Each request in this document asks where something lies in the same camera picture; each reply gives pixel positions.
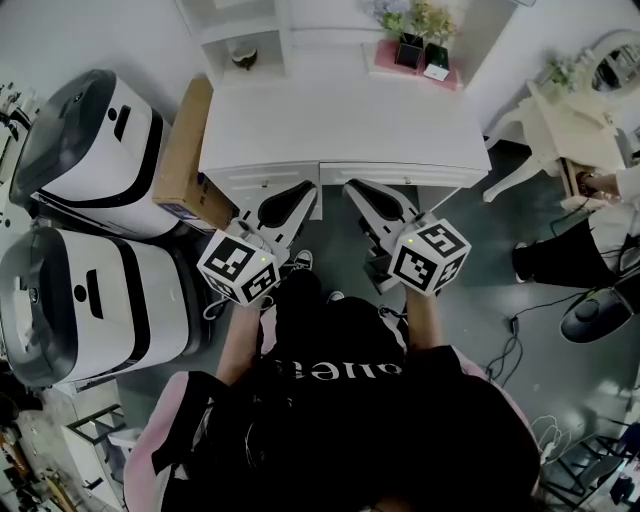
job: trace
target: white desk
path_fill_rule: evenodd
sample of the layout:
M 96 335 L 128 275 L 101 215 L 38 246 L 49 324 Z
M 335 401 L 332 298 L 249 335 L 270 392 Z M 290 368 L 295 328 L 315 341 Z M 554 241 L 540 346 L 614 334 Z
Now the white desk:
M 288 80 L 214 92 L 199 169 L 239 207 L 259 188 L 303 179 L 456 190 L 491 169 L 463 92 L 360 70 L 310 74 L 309 61 L 301 65 L 305 73 Z

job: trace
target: chair leg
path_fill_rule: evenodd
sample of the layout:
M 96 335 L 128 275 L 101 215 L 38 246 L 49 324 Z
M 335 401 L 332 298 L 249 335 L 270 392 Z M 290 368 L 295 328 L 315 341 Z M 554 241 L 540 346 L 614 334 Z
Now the chair leg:
M 507 112 L 503 115 L 496 125 L 489 132 L 489 138 L 484 143 L 487 150 L 491 149 L 500 140 L 500 136 L 504 132 L 504 129 L 511 123 L 515 123 L 522 120 L 522 114 L 520 109 L 517 108 L 511 112 Z
M 482 199 L 484 199 L 485 203 L 490 203 L 500 192 L 504 192 L 515 185 L 519 185 L 520 183 L 533 178 L 543 169 L 543 167 L 544 166 L 540 164 L 540 161 L 537 158 L 530 156 L 524 164 L 509 174 L 509 176 L 500 180 L 490 189 L 485 190 L 482 194 Z
M 619 454 L 617 454 L 616 452 L 614 452 L 614 451 L 611 449 L 611 446 L 610 446 L 610 445 L 608 445 L 608 444 L 607 444 L 603 439 L 601 439 L 601 438 L 600 438 L 600 436 L 597 436 L 597 437 L 596 437 L 596 442 L 597 442 L 600 446 L 602 446 L 605 450 L 607 450 L 607 453 L 608 453 L 609 455 L 613 455 L 614 457 L 619 456 Z
M 564 496 L 563 494 L 560 494 L 558 491 L 556 491 L 553 488 L 553 486 L 547 485 L 544 482 L 541 482 L 540 483 L 540 487 L 542 487 L 545 491 L 547 491 L 552 496 L 555 496 L 556 498 L 558 498 L 562 503 L 564 503 L 565 505 L 570 507 L 571 510 L 575 510 L 576 507 L 578 506 L 573 501 L 568 499 L 566 496 Z
M 601 460 L 602 459 L 602 454 L 598 453 L 597 451 L 595 451 L 593 448 L 591 448 L 591 446 L 589 446 L 587 443 L 585 443 L 584 441 L 580 443 L 580 446 L 582 446 L 585 450 L 587 450 L 591 455 L 593 455 L 596 459 Z

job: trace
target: drawer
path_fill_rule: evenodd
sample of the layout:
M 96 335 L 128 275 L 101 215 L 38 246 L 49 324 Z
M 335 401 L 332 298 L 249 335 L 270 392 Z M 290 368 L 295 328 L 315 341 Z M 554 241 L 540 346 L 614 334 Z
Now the drawer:
M 344 185 L 350 179 L 371 180 L 385 185 L 418 185 L 469 188 L 486 171 L 438 165 L 321 162 L 320 183 Z
M 234 191 L 295 184 L 304 180 L 320 183 L 317 162 L 229 169 L 208 173 L 208 176 L 219 188 Z
M 230 169 L 209 173 L 209 178 L 241 210 L 255 207 L 258 191 L 273 189 L 279 192 L 309 180 L 318 186 L 318 201 L 311 219 L 322 219 L 322 187 L 317 162 Z

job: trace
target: sneaker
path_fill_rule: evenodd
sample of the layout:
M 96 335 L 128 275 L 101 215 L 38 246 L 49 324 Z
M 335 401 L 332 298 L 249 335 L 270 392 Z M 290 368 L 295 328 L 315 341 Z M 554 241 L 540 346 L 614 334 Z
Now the sneaker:
M 311 270 L 313 268 L 313 254 L 306 249 L 300 251 L 293 260 L 293 270 Z
M 327 299 L 327 304 L 329 304 L 329 302 L 336 302 L 342 299 L 344 299 L 344 293 L 336 290 L 335 292 L 331 292 L 331 295 L 329 295 L 329 298 Z
M 524 249 L 525 247 L 527 247 L 527 244 L 525 244 L 524 242 L 518 242 L 516 246 L 513 248 L 513 250 L 515 251 L 516 249 Z M 527 280 L 522 279 L 517 272 L 516 272 L 516 281 L 518 281 L 520 284 L 527 282 Z

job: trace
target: round mirror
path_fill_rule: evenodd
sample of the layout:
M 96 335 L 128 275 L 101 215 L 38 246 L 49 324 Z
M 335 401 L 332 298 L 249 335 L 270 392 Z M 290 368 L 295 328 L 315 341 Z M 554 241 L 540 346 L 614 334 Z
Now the round mirror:
M 614 32 L 587 51 L 586 57 L 585 92 L 615 102 L 640 87 L 640 32 Z
M 632 83 L 640 73 L 640 44 L 625 44 L 609 53 L 596 68 L 591 87 L 612 92 Z

